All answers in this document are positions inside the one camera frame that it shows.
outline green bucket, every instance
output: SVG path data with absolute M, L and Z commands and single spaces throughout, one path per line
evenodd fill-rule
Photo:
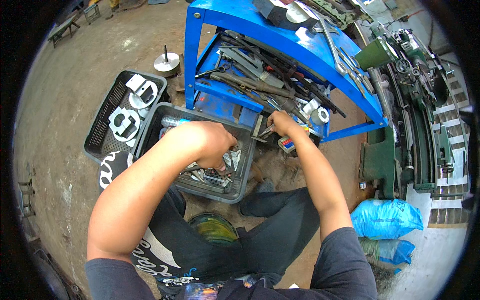
M 208 242 L 218 246 L 228 246 L 239 237 L 235 227 L 221 215 L 202 213 L 190 219 L 188 224 Z

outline plastic basket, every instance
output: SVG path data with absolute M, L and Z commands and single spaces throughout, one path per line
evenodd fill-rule
M 151 109 L 146 119 L 152 113 L 153 107 L 158 102 L 169 100 L 169 96 L 165 91 L 167 88 L 167 80 L 165 78 L 136 70 L 124 70 L 120 72 L 115 79 L 115 82 L 112 84 L 109 92 L 105 96 L 102 104 L 100 104 L 100 107 L 96 113 L 96 117 L 90 126 L 87 137 L 85 138 L 84 153 L 97 163 L 100 163 L 101 160 L 110 152 L 128 151 L 134 154 L 135 150 L 137 149 L 140 137 L 145 129 L 145 121 L 143 121 L 143 124 L 138 130 L 137 138 L 133 147 L 128 146 L 125 142 L 118 141 L 113 136 L 113 132 L 108 126 L 108 117 L 117 107 L 120 106 L 120 108 L 136 110 L 130 105 L 128 100 L 130 90 L 125 86 L 127 81 L 129 81 L 134 74 L 140 74 L 145 79 L 154 82 L 158 87 L 158 95 L 151 105 Z
M 182 180 L 182 182 L 175 180 L 175 185 L 181 191 L 229 204 L 237 203 L 243 198 L 245 194 L 245 187 L 247 185 L 248 173 L 252 164 L 253 153 L 255 151 L 255 140 L 250 138 L 252 130 L 250 127 L 227 122 L 201 112 L 181 108 L 166 102 L 157 104 L 150 112 L 151 113 L 145 122 L 145 131 L 142 134 L 140 143 L 135 153 L 137 157 L 141 157 L 153 145 L 155 145 L 155 143 L 158 142 L 158 135 L 160 134 L 160 130 L 163 128 L 161 120 L 164 115 L 171 115 L 173 117 L 184 118 L 191 121 L 205 120 L 222 123 L 225 129 L 239 142 L 241 142 L 242 145 L 240 160 L 238 162 L 237 170 L 234 174 L 233 182 L 231 183 L 232 188 L 226 193 L 213 192 L 208 189 L 198 187 L 198 181 L 193 179 L 191 182 L 195 185 L 188 184 L 186 182 L 188 180 Z

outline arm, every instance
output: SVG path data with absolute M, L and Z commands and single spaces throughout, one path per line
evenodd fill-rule
M 87 260 L 130 263 L 130 253 L 176 176 L 194 161 L 203 168 L 225 168 L 222 156 L 236 143 L 220 123 L 187 122 L 169 131 L 101 193 L 88 226 Z
M 267 125 L 272 123 L 275 124 L 273 130 L 281 136 L 288 135 L 297 149 L 308 192 L 320 215 L 322 241 L 339 228 L 353 227 L 338 177 L 305 130 L 285 111 L 271 114 Z

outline right hand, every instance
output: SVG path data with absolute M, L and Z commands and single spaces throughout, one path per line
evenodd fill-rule
M 170 130 L 161 141 L 171 141 L 177 153 L 197 162 L 202 168 L 225 169 L 222 156 L 237 144 L 221 123 L 209 121 L 185 122 Z
M 275 124 L 273 131 L 280 136 L 292 136 L 295 132 L 303 132 L 304 129 L 295 122 L 286 111 L 274 111 L 267 120 L 267 126 Z

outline plastic bottle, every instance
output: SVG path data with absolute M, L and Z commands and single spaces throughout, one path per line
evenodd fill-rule
M 190 120 L 187 119 L 181 119 L 181 118 L 176 118 L 173 116 L 166 115 L 162 118 L 162 126 L 163 127 L 177 127 L 179 125 L 182 125 L 185 122 L 190 122 Z

